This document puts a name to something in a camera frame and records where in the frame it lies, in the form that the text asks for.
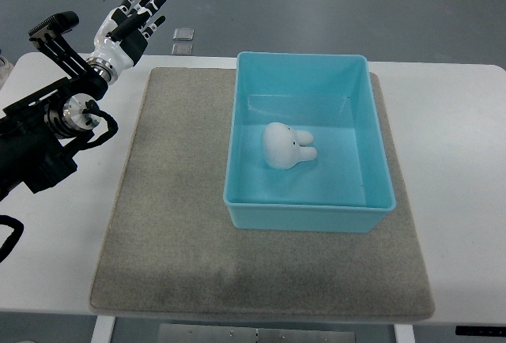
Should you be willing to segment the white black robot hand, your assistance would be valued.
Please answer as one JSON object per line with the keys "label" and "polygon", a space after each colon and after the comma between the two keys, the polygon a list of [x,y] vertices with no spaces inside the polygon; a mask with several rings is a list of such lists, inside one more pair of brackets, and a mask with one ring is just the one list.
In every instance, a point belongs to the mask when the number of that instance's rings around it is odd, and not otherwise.
{"label": "white black robot hand", "polygon": [[154,32],[165,22],[167,0],[122,0],[104,19],[86,62],[108,85],[139,62]]}

